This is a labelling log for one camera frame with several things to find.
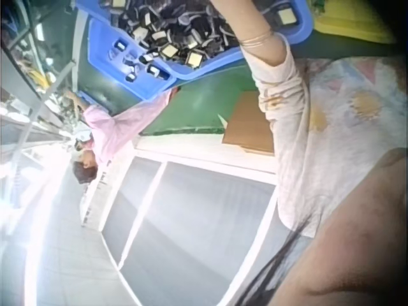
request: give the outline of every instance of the hand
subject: hand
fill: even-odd
[[[67,91],[64,94],[68,99],[71,100],[76,100],[78,98],[78,96],[76,94],[74,94],[72,91],[70,91],[69,89],[67,89]]]

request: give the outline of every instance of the white window frame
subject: white window frame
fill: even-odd
[[[231,166],[231,165],[226,165],[226,164],[220,164],[220,163],[215,163],[211,161],[203,161],[203,160],[193,159],[193,158],[188,158],[188,157],[173,156],[169,154],[158,153],[158,152],[153,152],[153,151],[148,151],[148,150],[140,150],[140,149],[135,149],[133,158],[135,157],[150,159],[152,161],[158,161],[161,163],[161,166],[156,172],[156,176],[150,183],[150,186],[147,189],[147,192],[142,201],[142,204],[140,205],[141,213],[139,213],[134,220],[134,223],[132,225],[131,231],[129,232],[129,236],[127,238],[124,250],[122,252],[121,260],[118,265],[115,264],[119,273],[129,254],[132,243],[135,240],[135,237],[137,236],[138,230],[140,229],[143,223],[143,220],[147,212],[149,211],[150,205],[154,197],[154,193],[160,184],[160,180],[163,176],[163,173],[168,163],[184,164],[186,166],[200,168],[200,169],[208,170],[208,171],[214,171],[217,173],[223,173],[223,174],[232,175],[236,177],[242,177],[245,179],[254,180],[256,182],[262,182],[262,183],[271,184],[275,186],[275,189],[273,191],[269,204],[265,210],[264,216],[262,217],[262,220],[259,224],[257,233],[252,242],[252,245],[249,248],[248,253],[245,256],[244,260],[242,261],[242,264],[240,268],[238,269],[237,274],[234,276],[233,280],[231,281],[229,288],[225,292],[221,301],[216,305],[216,306],[227,306],[229,302],[232,300],[232,298],[237,294],[238,290],[244,283],[245,278],[248,276],[249,272],[251,271],[251,268],[253,264],[255,263],[255,260],[258,257],[258,254],[262,248],[263,242],[265,241],[266,234],[268,233],[270,224],[272,222],[273,215],[275,213],[276,205],[277,205],[278,186],[277,186],[276,174],[270,173],[270,172],[263,172],[259,170],[252,170],[248,168],[241,168],[241,167]],[[127,171],[123,173],[123,177],[121,178],[122,180],[120,181],[120,184],[118,183],[112,188],[111,193],[113,193],[114,195],[116,195],[117,192],[119,191],[122,181],[126,175],[126,172]],[[111,203],[109,203],[109,205],[106,205],[106,212],[104,213],[106,218],[103,224],[101,223],[101,226],[99,227],[100,231],[103,230],[103,226],[105,225],[106,219],[113,205],[114,198],[110,198],[110,201]]]

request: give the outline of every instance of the glass pane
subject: glass pane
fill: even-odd
[[[1,4],[1,40],[6,46],[27,28],[28,23],[23,18],[20,6],[16,1]]]

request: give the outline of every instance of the black electronic part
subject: black electronic part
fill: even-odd
[[[137,76],[135,75],[134,72],[129,73],[126,76],[126,81],[133,83],[137,79]]]
[[[116,42],[115,42],[115,45],[114,45],[114,47],[115,47],[117,50],[121,51],[121,52],[125,51],[125,49],[126,49],[127,46],[128,46],[128,44],[125,43],[125,42],[122,41],[122,40],[116,41]]]
[[[110,25],[112,27],[119,27],[119,15],[116,14],[110,15]]]
[[[149,64],[146,66],[146,72],[152,75],[155,78],[158,78],[160,80],[165,80],[167,81],[170,78],[170,74],[163,71],[162,69],[156,67],[153,64]]]
[[[101,8],[109,8],[111,6],[111,0],[99,0],[98,3]]]
[[[152,62],[156,57],[159,57],[159,52],[153,51],[143,54],[139,57],[139,61],[143,65],[147,65],[148,63]]]
[[[126,14],[123,14],[119,17],[118,21],[118,28],[122,30],[126,30],[126,27],[128,26],[128,16]]]

